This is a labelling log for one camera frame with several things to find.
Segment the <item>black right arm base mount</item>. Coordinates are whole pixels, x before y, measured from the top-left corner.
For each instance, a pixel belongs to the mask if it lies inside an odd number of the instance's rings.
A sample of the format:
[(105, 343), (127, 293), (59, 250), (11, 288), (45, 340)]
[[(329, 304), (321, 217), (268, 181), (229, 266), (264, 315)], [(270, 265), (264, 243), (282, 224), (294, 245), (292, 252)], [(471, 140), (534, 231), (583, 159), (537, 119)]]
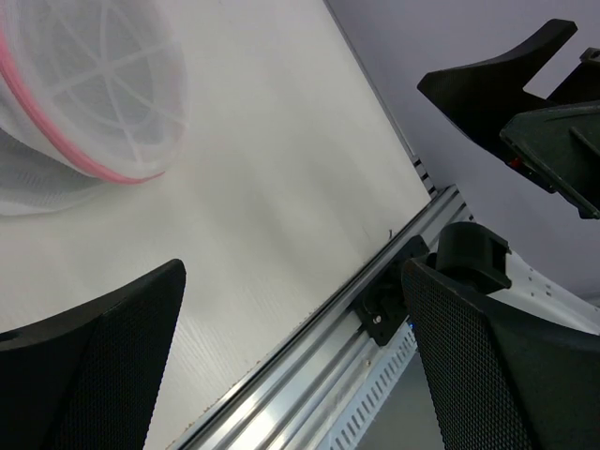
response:
[(368, 335), (384, 347), (408, 316), (401, 285), (406, 261), (428, 255), (421, 235), (411, 237), (354, 299), (352, 306)]

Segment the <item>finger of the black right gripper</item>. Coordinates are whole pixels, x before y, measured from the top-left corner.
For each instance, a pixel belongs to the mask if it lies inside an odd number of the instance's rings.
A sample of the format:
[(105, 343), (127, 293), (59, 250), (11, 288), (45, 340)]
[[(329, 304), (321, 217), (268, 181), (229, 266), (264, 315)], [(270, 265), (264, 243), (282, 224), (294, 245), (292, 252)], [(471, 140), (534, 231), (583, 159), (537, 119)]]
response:
[(519, 113), (557, 104), (524, 87), (577, 30), (572, 21), (552, 19), (499, 56), (429, 72), (417, 89), (468, 139), (496, 158), (515, 159), (500, 132)]

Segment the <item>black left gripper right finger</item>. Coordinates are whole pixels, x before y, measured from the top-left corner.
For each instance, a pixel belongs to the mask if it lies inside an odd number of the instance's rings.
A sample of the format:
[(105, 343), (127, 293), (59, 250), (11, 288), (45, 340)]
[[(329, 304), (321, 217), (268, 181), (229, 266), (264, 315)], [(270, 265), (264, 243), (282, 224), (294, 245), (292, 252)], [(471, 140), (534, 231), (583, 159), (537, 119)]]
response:
[(407, 261), (402, 288), (447, 449), (596, 449), (599, 338)]

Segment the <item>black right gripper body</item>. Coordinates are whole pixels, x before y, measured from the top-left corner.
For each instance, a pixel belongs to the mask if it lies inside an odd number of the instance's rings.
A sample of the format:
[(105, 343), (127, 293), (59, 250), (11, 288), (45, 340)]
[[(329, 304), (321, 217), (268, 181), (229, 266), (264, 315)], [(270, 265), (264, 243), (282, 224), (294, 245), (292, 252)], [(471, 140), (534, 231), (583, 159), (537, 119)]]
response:
[(555, 89), (552, 107), (522, 112), (501, 130), (517, 158), (584, 219), (599, 218), (599, 50), (589, 48)]

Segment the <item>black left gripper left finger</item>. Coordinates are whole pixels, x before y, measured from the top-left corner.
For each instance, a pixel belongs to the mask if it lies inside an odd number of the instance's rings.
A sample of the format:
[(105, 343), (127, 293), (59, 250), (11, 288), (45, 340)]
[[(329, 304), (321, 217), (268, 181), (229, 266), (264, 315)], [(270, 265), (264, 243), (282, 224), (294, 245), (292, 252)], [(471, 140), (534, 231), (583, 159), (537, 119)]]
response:
[(141, 449), (183, 302), (171, 260), (1, 336), (4, 449)]

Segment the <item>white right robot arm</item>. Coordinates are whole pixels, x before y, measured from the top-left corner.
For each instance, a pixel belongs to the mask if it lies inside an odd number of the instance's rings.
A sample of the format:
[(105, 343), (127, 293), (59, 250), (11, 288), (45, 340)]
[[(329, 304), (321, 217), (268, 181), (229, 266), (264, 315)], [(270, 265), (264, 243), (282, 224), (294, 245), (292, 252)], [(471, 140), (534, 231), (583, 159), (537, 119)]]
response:
[[(551, 19), (512, 50), (426, 74), (418, 90), (463, 135), (515, 173), (599, 217), (599, 51), (587, 49), (548, 97), (526, 84), (576, 33)], [(444, 232), (437, 269), (498, 302), (589, 335), (599, 309), (535, 271), (500, 236), (461, 224)]]

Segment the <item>white mesh laundry bag pink trim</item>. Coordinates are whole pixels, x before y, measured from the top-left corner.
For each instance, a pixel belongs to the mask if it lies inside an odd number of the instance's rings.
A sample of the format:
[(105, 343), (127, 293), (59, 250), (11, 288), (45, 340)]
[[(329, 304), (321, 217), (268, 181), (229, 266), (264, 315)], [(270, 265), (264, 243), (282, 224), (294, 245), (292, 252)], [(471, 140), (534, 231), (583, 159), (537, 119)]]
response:
[(3, 215), (157, 178), (187, 124), (187, 71), (165, 2), (2, 3)]

